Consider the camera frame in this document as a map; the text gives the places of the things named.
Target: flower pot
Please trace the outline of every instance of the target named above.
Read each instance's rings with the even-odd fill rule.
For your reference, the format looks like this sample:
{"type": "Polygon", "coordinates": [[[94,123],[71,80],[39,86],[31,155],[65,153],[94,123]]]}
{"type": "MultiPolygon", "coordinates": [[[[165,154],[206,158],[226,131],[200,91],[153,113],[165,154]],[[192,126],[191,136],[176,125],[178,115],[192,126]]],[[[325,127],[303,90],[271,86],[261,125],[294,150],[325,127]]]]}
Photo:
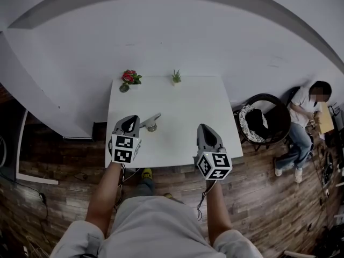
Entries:
{"type": "Polygon", "coordinates": [[[120,92],[128,92],[129,91],[129,85],[128,84],[123,84],[119,87],[120,92]]]}
{"type": "Polygon", "coordinates": [[[139,84],[131,84],[130,89],[132,90],[138,90],[139,89],[139,84]]]}

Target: desk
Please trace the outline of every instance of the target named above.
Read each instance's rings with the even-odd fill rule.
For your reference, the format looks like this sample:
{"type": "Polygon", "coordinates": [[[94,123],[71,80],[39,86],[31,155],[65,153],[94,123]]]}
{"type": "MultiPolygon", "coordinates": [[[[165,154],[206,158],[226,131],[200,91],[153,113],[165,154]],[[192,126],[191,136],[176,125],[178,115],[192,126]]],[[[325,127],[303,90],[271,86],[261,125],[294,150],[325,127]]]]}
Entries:
{"type": "MultiPolygon", "coordinates": [[[[171,77],[150,76],[141,79],[139,89],[119,91],[120,79],[112,82],[107,116],[106,146],[116,122],[136,114],[140,122],[161,112],[157,130],[140,129],[141,148],[127,168],[165,167],[193,164],[197,154],[197,127],[205,123],[223,140],[229,157],[241,157],[242,149],[232,108],[220,77],[182,76],[172,85],[171,77]]],[[[111,161],[105,150],[105,167],[111,161]]]]}

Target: white t-shirt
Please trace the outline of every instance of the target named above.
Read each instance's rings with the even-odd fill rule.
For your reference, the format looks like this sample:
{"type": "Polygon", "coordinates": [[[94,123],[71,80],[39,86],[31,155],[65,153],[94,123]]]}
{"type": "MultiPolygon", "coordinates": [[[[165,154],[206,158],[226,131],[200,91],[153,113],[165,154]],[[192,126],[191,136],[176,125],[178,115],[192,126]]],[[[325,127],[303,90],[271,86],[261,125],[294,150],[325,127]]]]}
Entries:
{"type": "Polygon", "coordinates": [[[192,208],[162,196],[134,197],[120,206],[112,234],[86,221],[73,222],[51,258],[262,258],[239,231],[217,237],[213,248],[202,236],[192,208]]]}
{"type": "MultiPolygon", "coordinates": [[[[307,112],[314,113],[314,112],[321,112],[321,103],[317,103],[314,107],[315,101],[310,100],[310,94],[309,94],[310,88],[307,87],[301,87],[294,97],[292,98],[291,102],[296,105],[300,106],[302,109],[304,109],[307,112]]],[[[290,108],[290,104],[288,105],[288,109],[290,112],[290,118],[292,123],[296,123],[301,125],[303,128],[306,127],[309,119],[304,116],[303,114],[300,114],[296,111],[294,111],[292,108],[290,108]]]]}

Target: small succulent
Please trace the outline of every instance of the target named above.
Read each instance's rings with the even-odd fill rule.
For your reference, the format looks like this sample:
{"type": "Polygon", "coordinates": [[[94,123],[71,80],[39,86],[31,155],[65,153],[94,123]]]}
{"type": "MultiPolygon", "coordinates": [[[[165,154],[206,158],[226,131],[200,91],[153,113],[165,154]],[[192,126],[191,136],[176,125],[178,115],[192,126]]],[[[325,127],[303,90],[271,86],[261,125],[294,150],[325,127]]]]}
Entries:
{"type": "Polygon", "coordinates": [[[172,80],[174,83],[179,83],[182,81],[181,80],[181,73],[179,72],[179,70],[178,71],[173,70],[172,80]]]}

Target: seated person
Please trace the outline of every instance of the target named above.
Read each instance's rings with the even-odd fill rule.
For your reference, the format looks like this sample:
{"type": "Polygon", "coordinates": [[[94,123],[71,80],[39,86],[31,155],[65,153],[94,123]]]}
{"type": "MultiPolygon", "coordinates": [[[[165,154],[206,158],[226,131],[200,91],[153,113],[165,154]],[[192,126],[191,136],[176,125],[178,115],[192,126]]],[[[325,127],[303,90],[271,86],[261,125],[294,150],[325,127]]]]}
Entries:
{"type": "Polygon", "coordinates": [[[302,167],[311,150],[311,139],[306,132],[306,125],[310,120],[319,122],[321,104],[329,100],[332,93],[331,86],[324,81],[316,81],[312,87],[301,87],[292,98],[289,107],[291,126],[289,136],[294,145],[288,153],[274,158],[275,174],[281,176],[283,168],[294,163],[295,182],[302,181],[302,167]]]}

